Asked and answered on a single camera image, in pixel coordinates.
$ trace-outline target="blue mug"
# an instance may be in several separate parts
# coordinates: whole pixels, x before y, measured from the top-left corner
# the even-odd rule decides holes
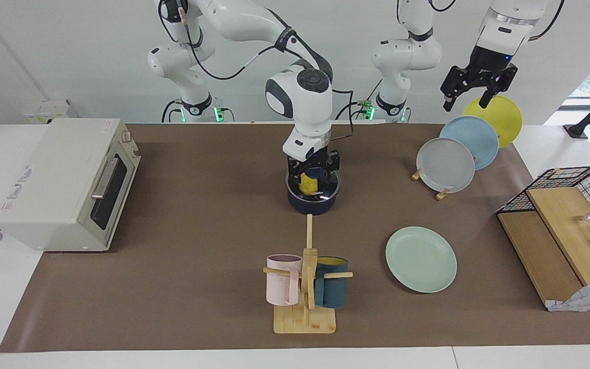
[[[315,269],[314,299],[316,306],[341,308],[347,299],[347,278],[325,279],[327,273],[348,271],[347,260],[342,257],[321,256]]]

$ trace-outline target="yellow plate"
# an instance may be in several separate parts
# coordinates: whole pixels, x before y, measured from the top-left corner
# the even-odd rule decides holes
[[[479,105],[479,98],[468,104],[464,115],[482,118],[498,133],[499,147],[513,142],[522,129],[522,114],[515,102],[505,96],[495,96],[486,109]]]

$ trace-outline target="mug handle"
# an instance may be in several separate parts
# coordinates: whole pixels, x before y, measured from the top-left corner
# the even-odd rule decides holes
[[[286,303],[295,304],[300,298],[300,291],[298,288],[298,283],[300,282],[300,272],[293,268],[288,268],[288,271],[290,272],[290,283],[288,286],[288,300]]]
[[[320,301],[319,306],[325,306],[325,274],[317,273],[315,276],[314,300]]]

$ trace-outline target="oven knob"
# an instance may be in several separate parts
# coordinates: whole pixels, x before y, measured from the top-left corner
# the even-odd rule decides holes
[[[124,143],[131,142],[131,132],[129,132],[129,131],[122,132],[122,142],[124,142]]]

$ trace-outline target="white table surface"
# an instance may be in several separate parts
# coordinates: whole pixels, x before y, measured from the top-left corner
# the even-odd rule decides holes
[[[0,126],[0,203],[47,126]],[[514,142],[533,177],[548,168],[590,165],[588,141],[569,140],[561,127],[524,126]],[[10,236],[0,241],[0,342],[41,256]],[[589,367],[590,345],[308,350],[82,351],[0,354],[0,367]]]

